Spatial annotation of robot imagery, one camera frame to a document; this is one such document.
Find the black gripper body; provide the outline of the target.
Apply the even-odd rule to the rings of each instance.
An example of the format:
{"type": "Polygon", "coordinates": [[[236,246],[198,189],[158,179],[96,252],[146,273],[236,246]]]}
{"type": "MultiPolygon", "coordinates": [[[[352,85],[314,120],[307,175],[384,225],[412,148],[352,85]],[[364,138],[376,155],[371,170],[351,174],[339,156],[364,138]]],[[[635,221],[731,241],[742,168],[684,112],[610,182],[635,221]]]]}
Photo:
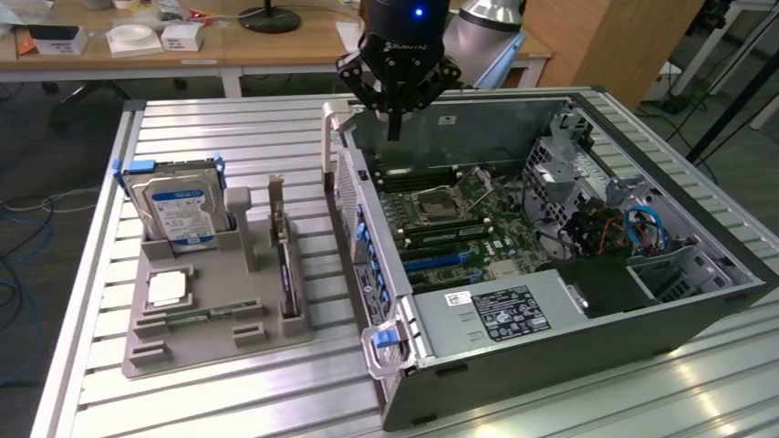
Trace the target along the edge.
{"type": "Polygon", "coordinates": [[[398,92],[415,58],[438,62],[444,54],[443,33],[448,17],[447,1],[364,1],[360,15],[364,32],[359,53],[387,96],[398,92]]]}

